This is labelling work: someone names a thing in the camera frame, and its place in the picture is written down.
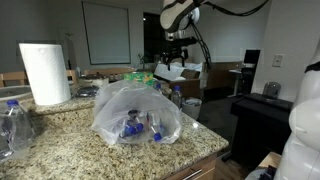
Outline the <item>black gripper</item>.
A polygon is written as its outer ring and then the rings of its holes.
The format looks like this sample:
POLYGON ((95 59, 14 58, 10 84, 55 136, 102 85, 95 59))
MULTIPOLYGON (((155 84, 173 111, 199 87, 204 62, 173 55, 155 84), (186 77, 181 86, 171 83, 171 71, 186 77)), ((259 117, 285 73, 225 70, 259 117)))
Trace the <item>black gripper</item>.
MULTIPOLYGON (((165 46, 165 52, 171 53, 176 50, 180 50, 182 47, 187 47, 189 45, 193 45, 196 43, 197 43, 197 39, 195 37, 188 37, 183 39, 176 39, 173 41, 167 41, 165 46)), ((182 48, 181 58, 182 58, 182 64, 184 64, 185 61, 189 58, 188 49, 182 48)), ((168 71, 170 71, 170 63, 172 62, 172 60, 173 60, 173 55, 172 54, 167 55, 166 65, 167 65, 168 71)))

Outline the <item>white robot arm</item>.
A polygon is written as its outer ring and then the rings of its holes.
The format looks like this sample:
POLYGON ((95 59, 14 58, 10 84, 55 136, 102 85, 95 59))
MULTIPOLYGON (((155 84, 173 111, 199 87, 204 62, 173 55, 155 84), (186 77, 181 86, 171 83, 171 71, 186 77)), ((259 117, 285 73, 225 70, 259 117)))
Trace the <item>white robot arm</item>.
POLYGON ((168 49, 164 52, 167 68, 176 58, 182 59, 182 65, 189 57, 187 46, 198 43, 205 58, 205 64, 211 68, 211 54, 204 42, 196 23, 200 19, 199 7, 208 0, 164 0, 160 14, 160 25, 163 28, 168 49))

